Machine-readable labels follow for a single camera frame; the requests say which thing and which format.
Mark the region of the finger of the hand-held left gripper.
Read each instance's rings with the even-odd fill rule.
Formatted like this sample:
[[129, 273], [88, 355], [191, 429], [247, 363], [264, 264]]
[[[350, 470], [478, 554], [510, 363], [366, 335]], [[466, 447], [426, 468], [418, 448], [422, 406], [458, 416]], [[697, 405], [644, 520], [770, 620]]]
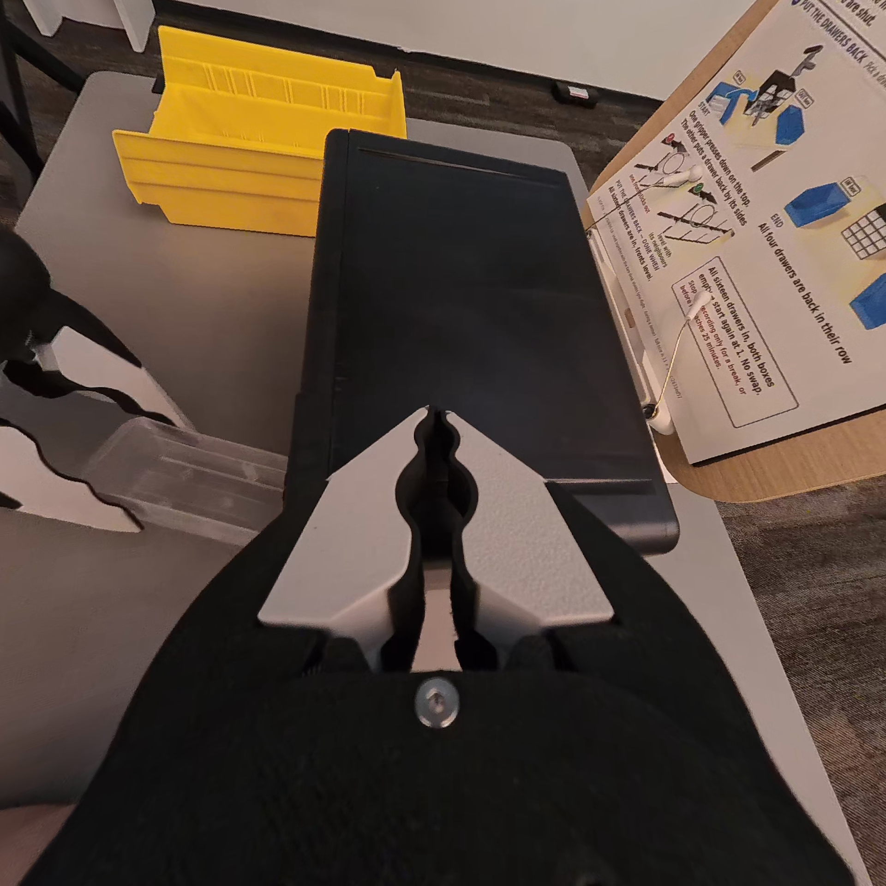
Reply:
[[7, 422], [1, 423], [1, 507], [114, 533], [142, 530], [125, 508], [101, 500], [87, 482], [55, 471], [37, 442]]
[[22, 356], [6, 360], [3, 373], [16, 386], [46, 400], [80, 393], [114, 403], [128, 415], [195, 429], [144, 366], [71, 326], [60, 327], [47, 342], [28, 343]]

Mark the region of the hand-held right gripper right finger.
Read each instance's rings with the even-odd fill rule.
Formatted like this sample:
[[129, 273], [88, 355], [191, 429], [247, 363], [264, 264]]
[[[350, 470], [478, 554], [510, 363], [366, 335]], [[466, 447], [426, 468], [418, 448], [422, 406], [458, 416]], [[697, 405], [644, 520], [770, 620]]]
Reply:
[[524, 637], [612, 622], [614, 608], [546, 480], [453, 411], [441, 418], [463, 507], [450, 585], [461, 667], [496, 670]]

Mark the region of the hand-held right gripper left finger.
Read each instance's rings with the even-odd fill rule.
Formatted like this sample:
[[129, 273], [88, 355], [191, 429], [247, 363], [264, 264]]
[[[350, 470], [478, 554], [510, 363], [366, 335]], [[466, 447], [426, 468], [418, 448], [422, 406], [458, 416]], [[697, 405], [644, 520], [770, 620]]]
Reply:
[[425, 620], [415, 507], [433, 411], [421, 407], [330, 475], [258, 618], [354, 640], [373, 670], [410, 670]]

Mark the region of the small clear plastic drawer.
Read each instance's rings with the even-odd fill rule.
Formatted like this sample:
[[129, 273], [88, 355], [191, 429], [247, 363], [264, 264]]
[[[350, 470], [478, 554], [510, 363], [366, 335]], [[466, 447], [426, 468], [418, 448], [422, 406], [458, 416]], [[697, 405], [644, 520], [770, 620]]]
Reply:
[[82, 479], [143, 525], [242, 548], [280, 514], [286, 470], [284, 455], [136, 417]]

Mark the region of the black drawer cabinet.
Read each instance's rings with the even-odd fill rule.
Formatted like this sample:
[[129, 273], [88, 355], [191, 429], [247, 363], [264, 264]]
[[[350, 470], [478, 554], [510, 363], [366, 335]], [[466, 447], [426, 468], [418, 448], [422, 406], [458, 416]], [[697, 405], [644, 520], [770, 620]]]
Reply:
[[285, 507], [420, 407], [643, 554], [680, 527], [565, 174], [355, 129], [323, 158]]

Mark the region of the yellow plastic bin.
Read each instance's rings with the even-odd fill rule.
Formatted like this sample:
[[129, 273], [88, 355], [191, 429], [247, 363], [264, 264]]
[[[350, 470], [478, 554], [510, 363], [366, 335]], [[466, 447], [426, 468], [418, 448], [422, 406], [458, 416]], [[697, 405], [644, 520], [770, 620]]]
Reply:
[[146, 133], [115, 130], [139, 204], [174, 224], [313, 238], [326, 137], [407, 136], [401, 73], [161, 26]]

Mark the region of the white sheet stand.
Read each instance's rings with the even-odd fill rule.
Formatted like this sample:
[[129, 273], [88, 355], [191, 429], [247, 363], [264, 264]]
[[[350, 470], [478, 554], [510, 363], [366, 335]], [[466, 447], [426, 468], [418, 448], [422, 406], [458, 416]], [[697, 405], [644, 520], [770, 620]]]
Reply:
[[631, 366], [631, 374], [635, 388], [646, 413], [656, 407], [656, 413], [647, 418], [649, 428], [663, 436], [671, 436], [676, 430], [670, 414], [670, 407], [662, 393], [661, 384], [664, 377], [659, 370], [670, 369], [674, 356], [673, 348], [665, 354], [665, 361], [658, 366], [651, 360], [637, 327], [629, 299], [615, 273], [611, 259], [606, 251], [602, 237], [595, 231], [587, 233], [590, 250], [600, 274], [604, 292], [611, 308], [617, 332]]

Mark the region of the round wooden side table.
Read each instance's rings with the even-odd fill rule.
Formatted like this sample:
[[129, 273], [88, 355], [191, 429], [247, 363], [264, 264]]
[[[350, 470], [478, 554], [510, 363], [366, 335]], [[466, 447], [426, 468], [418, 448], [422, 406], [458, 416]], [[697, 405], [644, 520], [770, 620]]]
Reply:
[[[737, 19], [660, 105], [594, 181], [594, 195], [653, 140], [666, 122], [711, 80], [776, 6], [756, 1]], [[653, 433], [664, 467], [675, 480], [704, 498], [725, 503], [759, 503], [885, 474], [884, 407], [846, 417], [800, 435], [773, 441], [692, 466], [676, 433]]]

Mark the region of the white furniture piece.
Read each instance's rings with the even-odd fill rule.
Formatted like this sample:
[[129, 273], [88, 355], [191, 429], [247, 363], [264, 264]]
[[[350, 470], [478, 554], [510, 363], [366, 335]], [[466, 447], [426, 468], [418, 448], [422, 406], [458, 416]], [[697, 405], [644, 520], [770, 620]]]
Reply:
[[64, 19], [122, 30], [132, 49], [143, 53], [156, 16], [151, 1], [24, 1], [43, 36], [54, 36]]

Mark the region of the printed instruction sheet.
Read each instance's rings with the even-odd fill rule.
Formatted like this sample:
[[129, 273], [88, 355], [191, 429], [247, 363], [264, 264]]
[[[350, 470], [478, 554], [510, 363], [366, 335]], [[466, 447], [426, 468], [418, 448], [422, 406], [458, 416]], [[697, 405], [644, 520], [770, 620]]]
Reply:
[[777, 2], [589, 195], [690, 464], [884, 407], [884, 2]]

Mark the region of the dark metal frame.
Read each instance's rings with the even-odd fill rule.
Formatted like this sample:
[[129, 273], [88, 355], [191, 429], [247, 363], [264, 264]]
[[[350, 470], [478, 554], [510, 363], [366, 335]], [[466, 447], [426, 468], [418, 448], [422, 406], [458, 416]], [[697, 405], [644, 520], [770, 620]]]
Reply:
[[18, 204], [24, 205], [45, 164], [36, 144], [20, 60], [76, 96], [82, 93], [86, 79], [14, 25], [1, 4], [1, 137]]

